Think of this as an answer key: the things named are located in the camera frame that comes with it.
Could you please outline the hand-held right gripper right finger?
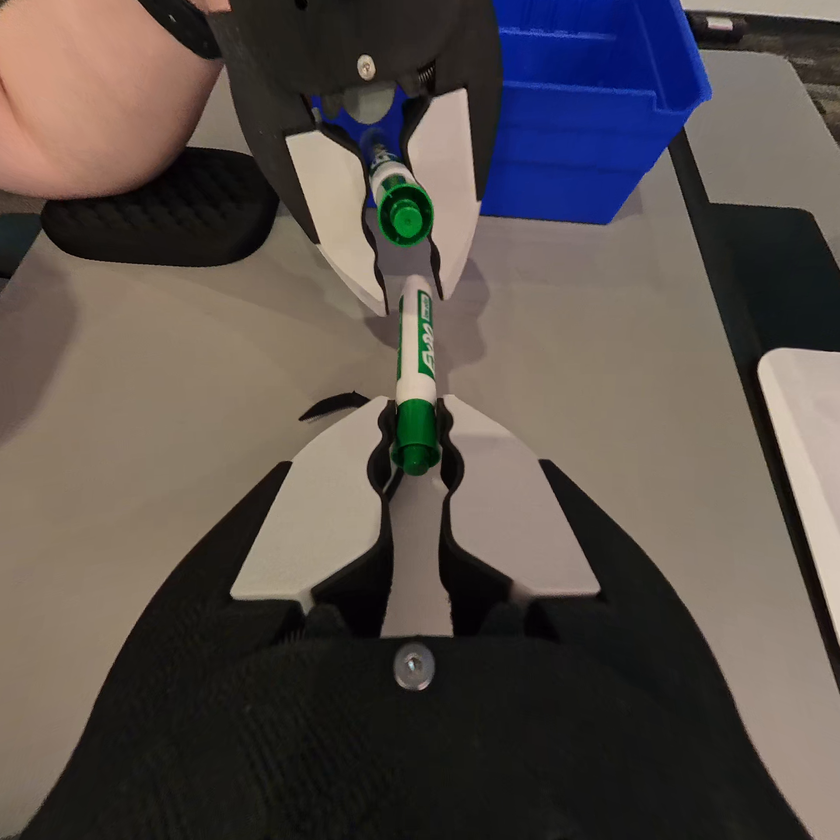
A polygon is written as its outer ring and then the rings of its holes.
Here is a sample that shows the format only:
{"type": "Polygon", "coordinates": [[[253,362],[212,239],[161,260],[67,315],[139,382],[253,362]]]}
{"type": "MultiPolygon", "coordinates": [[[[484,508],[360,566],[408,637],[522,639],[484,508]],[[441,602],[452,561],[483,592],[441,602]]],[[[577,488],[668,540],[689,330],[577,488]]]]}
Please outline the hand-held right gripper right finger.
{"type": "Polygon", "coordinates": [[[454,395],[437,405],[446,488],[438,572],[454,635],[477,635],[492,610],[593,597],[601,586],[541,460],[454,395]]]}

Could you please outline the black wristwatch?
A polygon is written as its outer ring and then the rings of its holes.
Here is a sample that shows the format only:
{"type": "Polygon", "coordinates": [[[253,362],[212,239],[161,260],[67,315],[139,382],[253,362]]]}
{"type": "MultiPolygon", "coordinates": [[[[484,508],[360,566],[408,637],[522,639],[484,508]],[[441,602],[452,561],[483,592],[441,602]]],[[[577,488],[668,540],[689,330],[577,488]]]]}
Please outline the black wristwatch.
{"type": "Polygon", "coordinates": [[[180,45],[204,60],[220,60],[222,52],[207,15],[189,1],[138,1],[145,12],[180,45]]]}

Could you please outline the green dry-erase marker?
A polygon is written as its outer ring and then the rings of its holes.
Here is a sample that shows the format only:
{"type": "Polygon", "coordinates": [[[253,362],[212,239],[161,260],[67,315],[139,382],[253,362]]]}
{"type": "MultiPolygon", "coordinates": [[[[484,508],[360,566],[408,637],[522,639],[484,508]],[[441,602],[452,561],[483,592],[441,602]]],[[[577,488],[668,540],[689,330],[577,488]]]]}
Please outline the green dry-erase marker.
{"type": "Polygon", "coordinates": [[[430,195],[392,151],[380,125],[369,127],[361,135],[360,148],[381,233],[398,247],[416,246],[432,231],[434,205],[430,195]]]}
{"type": "Polygon", "coordinates": [[[392,461],[419,477],[440,460],[432,290],[419,275],[406,278],[399,300],[400,342],[395,388],[392,461]]]}

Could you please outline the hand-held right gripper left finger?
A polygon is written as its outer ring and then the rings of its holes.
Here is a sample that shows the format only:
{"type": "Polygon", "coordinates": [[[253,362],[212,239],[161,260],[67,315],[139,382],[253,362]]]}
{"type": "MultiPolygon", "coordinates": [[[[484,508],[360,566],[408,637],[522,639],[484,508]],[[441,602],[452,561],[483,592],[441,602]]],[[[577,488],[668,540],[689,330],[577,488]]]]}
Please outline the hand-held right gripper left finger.
{"type": "Polygon", "coordinates": [[[232,584],[235,602],[332,606],[352,634],[379,637],[392,590],[389,491],[396,408],[380,395],[290,462],[232,584]]]}

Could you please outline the person's left forearm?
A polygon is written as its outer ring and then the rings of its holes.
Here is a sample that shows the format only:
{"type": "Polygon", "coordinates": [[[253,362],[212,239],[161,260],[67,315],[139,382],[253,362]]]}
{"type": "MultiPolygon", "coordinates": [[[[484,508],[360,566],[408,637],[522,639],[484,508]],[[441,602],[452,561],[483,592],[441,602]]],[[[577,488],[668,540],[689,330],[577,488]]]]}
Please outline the person's left forearm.
{"type": "Polygon", "coordinates": [[[63,200],[142,186],[187,146],[222,67],[138,2],[2,2],[2,191],[63,200]]]}

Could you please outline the blue plastic bin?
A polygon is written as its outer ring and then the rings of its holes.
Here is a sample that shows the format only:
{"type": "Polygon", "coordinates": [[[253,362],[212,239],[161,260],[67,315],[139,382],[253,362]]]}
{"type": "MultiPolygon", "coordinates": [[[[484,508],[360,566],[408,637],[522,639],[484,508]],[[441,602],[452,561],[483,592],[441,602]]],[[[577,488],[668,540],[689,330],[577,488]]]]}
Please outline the blue plastic bin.
{"type": "Polygon", "coordinates": [[[491,2],[503,92],[481,212],[608,224],[711,98],[679,2],[491,2]]]}

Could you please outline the white flat board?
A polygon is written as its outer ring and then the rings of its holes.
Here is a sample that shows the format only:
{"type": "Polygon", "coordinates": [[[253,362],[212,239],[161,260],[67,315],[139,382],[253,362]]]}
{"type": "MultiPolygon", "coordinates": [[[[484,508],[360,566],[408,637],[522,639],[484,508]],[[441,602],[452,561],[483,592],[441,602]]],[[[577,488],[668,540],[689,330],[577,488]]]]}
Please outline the white flat board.
{"type": "Polygon", "coordinates": [[[758,366],[834,636],[839,632],[839,353],[774,349],[758,366]]]}

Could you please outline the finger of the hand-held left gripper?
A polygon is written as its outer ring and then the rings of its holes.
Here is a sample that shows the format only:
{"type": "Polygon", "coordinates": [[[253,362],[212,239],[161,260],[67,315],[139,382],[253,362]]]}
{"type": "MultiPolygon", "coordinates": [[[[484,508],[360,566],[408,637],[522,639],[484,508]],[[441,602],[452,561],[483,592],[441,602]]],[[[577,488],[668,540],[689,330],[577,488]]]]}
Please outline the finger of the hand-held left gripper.
{"type": "Polygon", "coordinates": [[[404,160],[432,200],[432,271],[446,301],[463,276],[480,217],[467,90],[406,98],[402,119],[404,160]]]}
{"type": "Polygon", "coordinates": [[[317,247],[352,293],[373,314],[389,312],[375,240],[364,222],[369,194],[358,148],[321,129],[286,138],[317,247]]]}

